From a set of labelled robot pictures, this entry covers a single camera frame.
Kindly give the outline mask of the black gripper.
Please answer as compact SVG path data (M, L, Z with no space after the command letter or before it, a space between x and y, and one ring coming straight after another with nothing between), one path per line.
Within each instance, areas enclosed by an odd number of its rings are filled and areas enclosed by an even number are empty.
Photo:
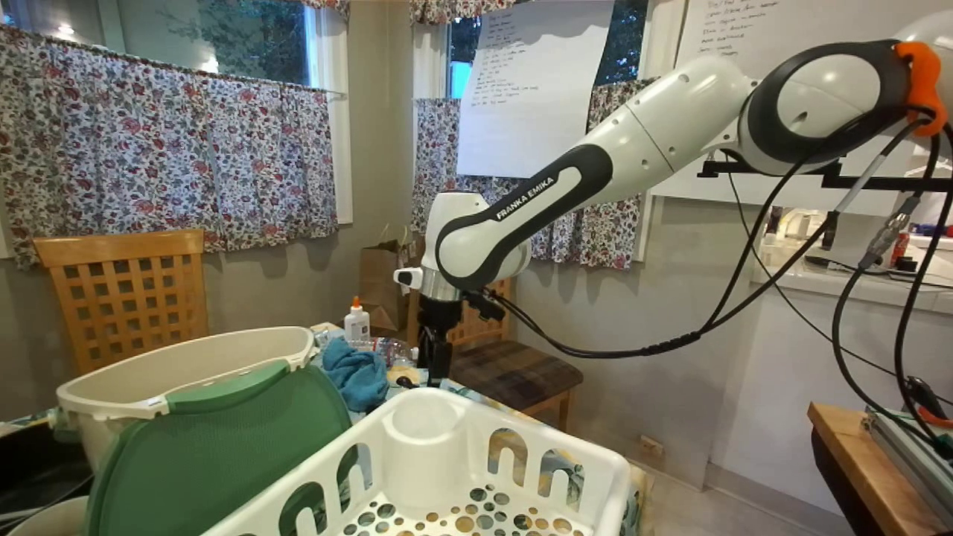
M440 384L449 376L449 341L446 335L462 321L458 302L419 298L416 311L419 360L425 373L423 384Z

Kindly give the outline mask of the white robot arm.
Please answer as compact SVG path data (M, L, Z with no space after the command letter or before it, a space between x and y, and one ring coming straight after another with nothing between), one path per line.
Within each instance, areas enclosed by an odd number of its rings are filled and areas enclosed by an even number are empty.
M953 15L934 13L889 40L807 49L766 79L700 56L635 94L501 199L440 193L425 225L419 363L443 378L462 311L507 311L490 287L529 262L526 241L542 228L642 193L712 150L763 175L794 175L879 134L937 140L949 125L949 37Z

